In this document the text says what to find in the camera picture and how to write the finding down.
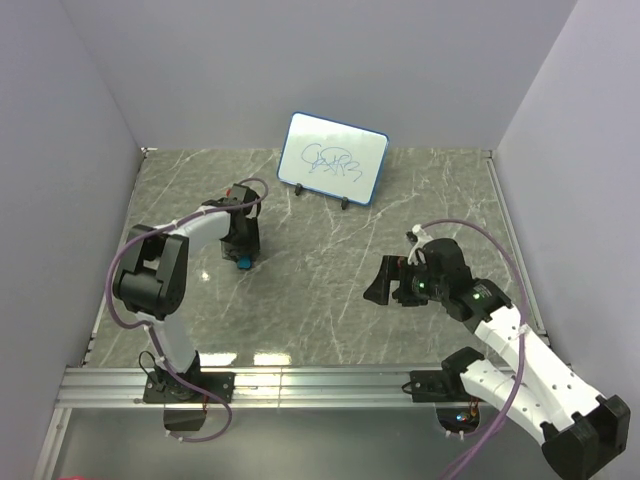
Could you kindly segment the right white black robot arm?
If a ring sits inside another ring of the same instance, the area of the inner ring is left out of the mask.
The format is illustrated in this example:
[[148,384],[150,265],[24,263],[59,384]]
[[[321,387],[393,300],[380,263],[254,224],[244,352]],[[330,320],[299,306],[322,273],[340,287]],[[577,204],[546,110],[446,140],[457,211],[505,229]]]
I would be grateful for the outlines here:
[[364,298],[378,305],[438,302],[451,318],[494,350],[514,371],[507,376],[482,354],[462,349],[444,363],[444,393],[479,398],[525,430],[563,479],[589,479],[622,454],[631,419],[617,395],[582,380],[522,320],[520,310],[488,279],[472,276],[461,255],[449,265],[385,255]]

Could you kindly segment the blue heart-shaped eraser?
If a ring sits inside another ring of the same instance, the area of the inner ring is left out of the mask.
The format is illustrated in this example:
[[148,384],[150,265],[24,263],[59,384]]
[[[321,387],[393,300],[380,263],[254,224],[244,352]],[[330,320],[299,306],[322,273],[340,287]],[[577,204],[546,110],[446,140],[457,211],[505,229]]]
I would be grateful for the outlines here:
[[240,270],[249,270],[252,267],[252,260],[249,256],[241,257],[237,260],[236,266]]

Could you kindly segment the blue-framed whiteboard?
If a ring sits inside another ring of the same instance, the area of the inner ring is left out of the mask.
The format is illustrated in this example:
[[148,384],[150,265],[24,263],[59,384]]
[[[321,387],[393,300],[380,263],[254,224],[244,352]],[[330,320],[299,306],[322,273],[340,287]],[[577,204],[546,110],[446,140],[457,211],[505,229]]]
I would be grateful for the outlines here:
[[384,133],[295,112],[276,175],[283,183],[367,206],[388,147]]

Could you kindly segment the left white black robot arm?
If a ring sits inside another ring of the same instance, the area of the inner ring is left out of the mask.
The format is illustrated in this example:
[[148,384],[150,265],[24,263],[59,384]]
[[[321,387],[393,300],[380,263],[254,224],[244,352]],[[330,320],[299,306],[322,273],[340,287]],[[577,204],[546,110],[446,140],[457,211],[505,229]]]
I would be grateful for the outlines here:
[[113,319],[123,328],[148,332],[156,349],[152,387],[180,402],[204,391],[199,353],[176,317],[186,293],[189,257],[218,241],[223,259],[251,269],[260,252],[261,201],[242,187],[170,223],[138,224],[110,267],[107,303]]

